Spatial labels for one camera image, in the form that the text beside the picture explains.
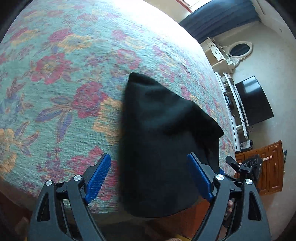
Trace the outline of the person's right hand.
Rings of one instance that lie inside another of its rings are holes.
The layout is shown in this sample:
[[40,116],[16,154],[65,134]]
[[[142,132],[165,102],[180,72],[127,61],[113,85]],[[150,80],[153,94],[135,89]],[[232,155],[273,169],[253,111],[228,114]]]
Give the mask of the person's right hand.
[[229,199],[224,217],[229,216],[233,211],[233,201]]

